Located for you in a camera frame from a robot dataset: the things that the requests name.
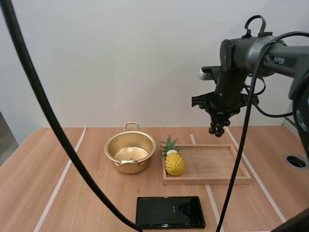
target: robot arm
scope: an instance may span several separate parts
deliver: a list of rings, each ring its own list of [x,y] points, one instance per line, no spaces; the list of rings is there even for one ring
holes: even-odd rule
[[[249,23],[262,19],[258,37],[251,36]],[[209,133],[221,137],[224,126],[229,126],[229,118],[248,105],[248,95],[242,94],[245,80],[253,73],[260,53],[266,45],[270,47],[262,58],[258,69],[259,77],[274,73],[294,78],[289,98],[293,100],[293,113],[297,130],[309,157],[309,46],[287,46],[283,36],[274,37],[272,32],[264,32],[266,23],[260,15],[253,16],[245,25],[246,35],[241,38],[224,40],[220,47],[221,66],[202,67],[200,79],[214,80],[214,92],[192,98],[192,106],[199,105],[211,116]],[[253,101],[259,103],[255,96]]]

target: golden pot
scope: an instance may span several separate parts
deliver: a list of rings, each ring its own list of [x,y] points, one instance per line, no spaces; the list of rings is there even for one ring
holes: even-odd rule
[[[126,127],[129,124],[135,124],[137,130],[127,131]],[[136,122],[127,122],[125,131],[109,139],[104,150],[116,170],[121,173],[134,174],[149,166],[155,147],[155,140],[152,136],[140,132],[140,127]]]

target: smartphone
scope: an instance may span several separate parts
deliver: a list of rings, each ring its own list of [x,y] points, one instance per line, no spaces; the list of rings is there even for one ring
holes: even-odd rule
[[[143,229],[205,228],[199,197],[138,197],[136,224]]]

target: pineapple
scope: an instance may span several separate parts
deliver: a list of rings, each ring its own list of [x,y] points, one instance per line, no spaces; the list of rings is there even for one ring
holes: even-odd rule
[[[165,145],[162,147],[163,156],[165,159],[165,169],[170,175],[180,175],[184,171],[183,159],[178,153],[181,150],[180,146],[175,146],[177,139],[171,141],[170,135],[166,142],[162,142]]]

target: cable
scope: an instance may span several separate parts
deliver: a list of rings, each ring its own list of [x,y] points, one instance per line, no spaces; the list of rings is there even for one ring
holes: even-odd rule
[[[247,93],[249,93],[249,89],[248,89],[248,86],[245,86],[244,87],[247,91]],[[268,114],[268,113],[265,113],[258,105],[257,105],[257,102],[256,101],[253,101],[253,105],[256,107],[256,109],[263,115],[267,116],[267,117],[274,117],[274,118],[278,118],[278,117],[288,117],[288,116],[292,116],[293,115],[293,112],[289,112],[289,113],[286,113],[286,114],[282,114],[282,115],[271,115],[271,114]]]
[[[257,79],[259,79],[259,80],[261,80],[262,82],[263,82],[263,84],[264,84],[264,87],[263,87],[263,89],[260,91],[260,92],[258,92],[258,93],[255,93],[254,95],[255,96],[259,96],[259,95],[261,95],[262,93],[264,93],[265,92],[265,89],[266,89],[266,84],[265,84],[265,81],[264,81],[264,79],[262,78],[262,77],[257,77]]]
[[[259,67],[261,65],[261,61],[262,61],[264,55],[269,50],[271,45],[273,43],[276,43],[279,40],[282,40],[284,38],[291,37],[291,36],[305,36],[305,37],[309,37],[309,33],[302,32],[302,31],[294,31],[294,32],[288,32],[288,33],[285,33],[285,34],[282,34],[280,36],[275,37],[274,39],[272,39],[270,42],[268,42],[267,44],[265,44],[263,46],[263,48],[262,48],[262,50],[260,52],[257,64],[254,67],[253,76],[252,76],[252,80],[251,80],[251,84],[250,84],[251,88],[250,88],[250,92],[248,94],[249,95],[248,106],[247,106],[245,120],[244,120],[244,124],[243,124],[243,129],[242,129],[242,133],[241,133],[239,149],[238,149],[238,153],[237,153],[237,156],[236,156],[235,165],[234,165],[234,168],[233,168],[233,172],[232,172],[230,183],[228,185],[225,201],[224,201],[224,204],[223,204],[223,208],[222,208],[222,212],[221,212],[221,215],[220,215],[220,220],[219,220],[216,232],[220,232],[220,229],[222,227],[223,220],[224,220],[224,217],[225,217],[225,213],[226,213],[226,210],[227,210],[227,205],[228,205],[228,202],[230,200],[232,189],[233,189],[233,185],[234,185],[234,182],[235,182],[235,178],[236,178],[236,174],[237,174],[237,169],[239,167],[239,163],[240,163],[240,160],[241,160],[241,155],[242,155],[243,147],[244,147],[244,144],[245,144],[247,130],[248,130],[248,125],[249,125],[250,112],[251,112],[251,107],[252,107],[252,102],[253,102],[253,97],[254,97],[254,88],[255,88],[255,84],[256,84],[256,80],[257,80],[257,71],[258,71],[258,69],[259,69]]]
[[[14,12],[14,8],[12,5],[11,0],[0,0],[0,5],[2,8],[2,12],[6,21],[6,25],[10,32],[12,41],[15,45],[16,52],[19,56],[20,62],[25,70],[25,73],[28,77],[28,80],[31,84],[33,92],[37,97],[37,100],[50,124],[52,127],[56,137],[58,138],[59,142],[63,146],[64,150],[67,152],[69,158],[72,160],[72,163],[81,174],[85,182],[88,186],[93,190],[93,192],[99,197],[99,199],[108,207],[112,213],[119,218],[124,224],[127,226],[142,232],[142,229],[139,228],[136,224],[128,220],[124,215],[120,213],[120,211],[112,204],[112,202],[105,196],[105,194],[101,191],[98,185],[90,176],[89,172],[77,156],[76,152],[74,151],[72,145],[70,144],[68,138],[66,137],[65,133],[63,132],[49,102],[47,96],[44,92],[44,89],[40,83],[39,77],[35,71],[33,63],[31,61],[30,55],[28,53],[27,47],[25,45],[25,41],[23,39],[22,33],[20,31],[20,27]]]

